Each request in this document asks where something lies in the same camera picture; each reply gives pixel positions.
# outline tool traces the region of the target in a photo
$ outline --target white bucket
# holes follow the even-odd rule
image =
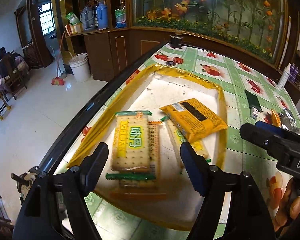
[[[85,82],[91,77],[88,59],[87,53],[81,53],[69,61],[69,65],[77,82]]]

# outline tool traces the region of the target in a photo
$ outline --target barcode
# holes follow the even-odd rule
[[[174,103],[174,104],[172,104],[172,106],[173,106],[178,112],[185,111],[185,109],[184,109],[179,103]]]
[[[155,175],[155,165],[150,164],[151,173]]]

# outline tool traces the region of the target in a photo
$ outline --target broom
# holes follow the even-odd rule
[[[59,55],[58,55],[58,59],[57,59],[57,77],[52,79],[51,84],[52,85],[56,85],[56,86],[63,86],[65,84],[65,82],[63,81],[63,79],[59,78],[59,59],[60,59],[60,54],[61,54],[61,46],[62,46],[62,41],[63,41],[63,37],[65,36],[65,34],[63,33],[62,38],[61,38],[61,43],[60,43],[60,48],[59,48]]]

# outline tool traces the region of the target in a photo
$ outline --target tiled floor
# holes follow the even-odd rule
[[[28,89],[22,90],[16,101],[8,101],[11,110],[0,121],[0,195],[13,223],[21,205],[10,173],[19,175],[38,165],[66,125],[106,84],[92,78],[77,83],[69,75],[64,86],[52,86],[56,69],[54,62],[45,69],[32,70]]]

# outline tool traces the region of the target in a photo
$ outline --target bottle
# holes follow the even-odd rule
[[[290,75],[290,67],[291,67],[291,64],[289,63],[288,66],[285,67],[283,73],[282,73],[282,76],[279,80],[279,83],[278,83],[278,89],[279,90],[282,90],[284,88],[284,85],[286,84],[288,78],[289,78],[289,75]]]

